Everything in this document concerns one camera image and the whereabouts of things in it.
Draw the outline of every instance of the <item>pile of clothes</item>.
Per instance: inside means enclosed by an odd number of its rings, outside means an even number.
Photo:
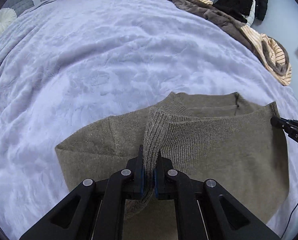
[[[218,0],[213,6],[250,26],[255,18],[264,20],[268,0]]]
[[[247,47],[283,86],[290,85],[292,67],[285,48],[275,39],[250,27],[254,17],[264,19],[268,0],[219,0],[216,3],[211,0],[169,1],[179,9],[217,25]]]

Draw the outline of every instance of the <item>gray cushion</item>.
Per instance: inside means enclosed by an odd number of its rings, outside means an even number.
[[[22,14],[25,10],[33,7],[32,0],[7,0],[2,8],[12,8],[15,10],[17,16]]]

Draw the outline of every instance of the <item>metal screw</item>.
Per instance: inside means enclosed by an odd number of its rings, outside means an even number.
[[[85,186],[90,186],[90,185],[92,185],[93,181],[92,181],[92,179],[85,179],[82,183]]]
[[[169,170],[168,171],[169,176],[176,176],[177,174],[178,174],[178,172],[176,170]]]
[[[208,179],[206,182],[208,187],[215,187],[217,183],[213,179]]]
[[[123,176],[129,176],[129,175],[131,174],[131,171],[128,170],[128,169],[125,169],[125,170],[122,170],[122,171],[121,171],[121,174],[122,174]]]

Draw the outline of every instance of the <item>sweater sleeve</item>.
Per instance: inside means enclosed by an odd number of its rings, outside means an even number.
[[[73,190],[84,179],[107,179],[123,169],[128,156],[118,156],[110,117],[87,125],[55,147],[61,170]]]

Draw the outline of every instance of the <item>white garment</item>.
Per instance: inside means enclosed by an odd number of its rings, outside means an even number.
[[[256,9],[256,1],[252,0],[252,6],[251,6],[249,16],[243,15],[243,17],[247,20],[247,25],[248,26],[251,26],[253,21],[255,20],[255,9]]]
[[[13,9],[2,8],[0,10],[0,36],[16,18],[17,14]]]

